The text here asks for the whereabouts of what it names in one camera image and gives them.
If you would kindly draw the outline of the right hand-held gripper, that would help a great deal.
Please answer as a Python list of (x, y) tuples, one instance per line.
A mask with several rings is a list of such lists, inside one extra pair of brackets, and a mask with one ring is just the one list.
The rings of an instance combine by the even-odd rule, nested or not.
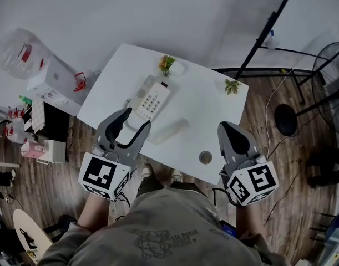
[[(220, 175), (231, 204), (241, 207), (256, 203), (279, 187), (273, 163), (265, 156), (255, 156), (259, 152), (252, 134), (239, 125), (222, 121), (217, 135), (225, 159)], [(244, 161), (251, 155), (253, 158)]]

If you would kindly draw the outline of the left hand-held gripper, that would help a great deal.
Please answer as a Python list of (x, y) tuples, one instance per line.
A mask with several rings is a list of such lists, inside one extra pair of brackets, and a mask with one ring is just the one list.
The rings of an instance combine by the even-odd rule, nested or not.
[(115, 200), (136, 170), (140, 150), (146, 141), (151, 121), (142, 124), (126, 145), (116, 144), (123, 124), (132, 108), (118, 110), (104, 119), (97, 128), (96, 144), (83, 157), (78, 182), (88, 192), (108, 200)]

